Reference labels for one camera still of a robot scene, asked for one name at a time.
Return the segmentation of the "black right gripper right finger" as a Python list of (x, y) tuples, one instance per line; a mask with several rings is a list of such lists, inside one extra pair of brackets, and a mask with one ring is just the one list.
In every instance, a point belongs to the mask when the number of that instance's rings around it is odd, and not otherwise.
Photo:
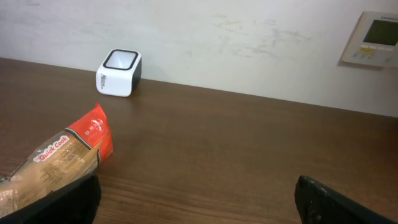
[(294, 199), (302, 224), (397, 224), (307, 175), (298, 178)]

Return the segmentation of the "spaghetti pasta package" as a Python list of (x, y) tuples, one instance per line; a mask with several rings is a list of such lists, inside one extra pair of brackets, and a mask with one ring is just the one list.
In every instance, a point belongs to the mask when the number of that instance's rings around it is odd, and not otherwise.
[(100, 104), (42, 145), (1, 181), (5, 217), (93, 172), (113, 153), (108, 119)]

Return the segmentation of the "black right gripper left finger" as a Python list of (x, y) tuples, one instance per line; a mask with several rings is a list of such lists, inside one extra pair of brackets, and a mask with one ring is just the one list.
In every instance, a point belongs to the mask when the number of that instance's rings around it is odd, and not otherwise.
[(101, 200), (96, 174), (88, 174), (1, 218), (2, 224), (92, 224)]

